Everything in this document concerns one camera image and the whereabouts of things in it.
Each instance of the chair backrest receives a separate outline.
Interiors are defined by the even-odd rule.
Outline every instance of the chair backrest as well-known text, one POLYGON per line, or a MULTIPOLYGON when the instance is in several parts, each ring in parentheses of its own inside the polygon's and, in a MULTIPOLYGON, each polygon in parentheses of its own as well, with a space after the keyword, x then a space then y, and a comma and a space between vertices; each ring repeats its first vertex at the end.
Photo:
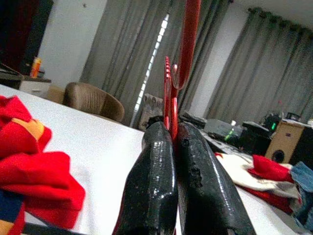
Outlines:
POLYGON ((121 122, 123 105, 109 93, 82 82, 68 83, 63 104, 71 108, 121 122))

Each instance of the wooden speaker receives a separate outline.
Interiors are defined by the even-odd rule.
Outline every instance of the wooden speaker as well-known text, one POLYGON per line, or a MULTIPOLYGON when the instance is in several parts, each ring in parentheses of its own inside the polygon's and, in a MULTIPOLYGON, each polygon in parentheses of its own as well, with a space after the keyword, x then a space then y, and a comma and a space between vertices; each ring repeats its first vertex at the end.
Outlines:
POLYGON ((265 157, 278 163, 303 161, 313 167, 313 129, 299 122, 281 121, 265 157))

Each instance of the white wall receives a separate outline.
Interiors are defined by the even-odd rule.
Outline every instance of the white wall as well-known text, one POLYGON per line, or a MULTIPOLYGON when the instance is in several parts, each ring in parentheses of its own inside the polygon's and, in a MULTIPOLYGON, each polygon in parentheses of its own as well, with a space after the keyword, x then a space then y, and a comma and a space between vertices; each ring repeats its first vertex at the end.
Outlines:
POLYGON ((196 89, 190 112, 203 117, 223 67, 248 17, 245 7, 231 3, 221 23, 208 62, 196 89))
POLYGON ((313 2, 312 0, 235 0, 237 3, 249 7, 261 7, 274 15, 301 24, 313 30, 313 2))
POLYGON ((54 0, 38 55, 53 85, 65 88, 79 80, 106 3, 54 0))

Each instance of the curtain fold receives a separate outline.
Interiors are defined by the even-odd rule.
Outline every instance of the curtain fold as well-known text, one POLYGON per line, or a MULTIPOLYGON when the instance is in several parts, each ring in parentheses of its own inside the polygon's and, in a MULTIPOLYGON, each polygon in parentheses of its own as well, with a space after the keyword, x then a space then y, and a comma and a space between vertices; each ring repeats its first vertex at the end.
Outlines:
POLYGON ((252 9, 208 104, 207 118, 259 122, 269 111, 283 109, 307 121, 312 115, 312 56, 311 31, 252 9))
MULTIPOLYGON (((215 36, 227 11, 228 0, 203 0, 197 32, 192 68, 188 83, 179 93, 179 109, 190 108, 192 98, 208 60, 215 36)), ((184 1, 174 0, 169 11, 167 29, 147 83, 146 93, 157 97, 164 96, 164 58, 169 56, 171 64, 179 62, 180 39, 184 16, 184 1)))
POLYGON ((116 97, 129 125, 169 1, 108 0, 80 81, 116 97))

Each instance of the red cloth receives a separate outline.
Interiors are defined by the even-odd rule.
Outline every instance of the red cloth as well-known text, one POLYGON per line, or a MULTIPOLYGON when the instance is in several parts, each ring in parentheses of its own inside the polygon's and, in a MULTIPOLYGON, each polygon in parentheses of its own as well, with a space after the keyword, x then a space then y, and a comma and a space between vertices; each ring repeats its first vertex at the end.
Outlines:
POLYGON ((0 189, 24 195, 10 235, 20 234, 24 210, 57 227, 72 228, 84 189, 69 173, 69 156, 43 150, 51 131, 33 120, 16 97, 0 96, 0 189))
POLYGON ((215 154, 215 157, 221 157, 221 158, 223 158, 223 155, 221 154, 221 153, 214 153, 215 154))
POLYGON ((253 155, 254 169, 248 172, 263 179, 293 183, 289 169, 260 155, 253 155))
POLYGON ((250 192, 251 194, 263 199, 267 203, 277 207, 278 209, 284 211, 287 214, 292 213, 292 209, 289 207, 288 198, 280 197, 275 194, 266 192, 266 191, 256 191, 250 188, 242 187, 244 190, 250 192))

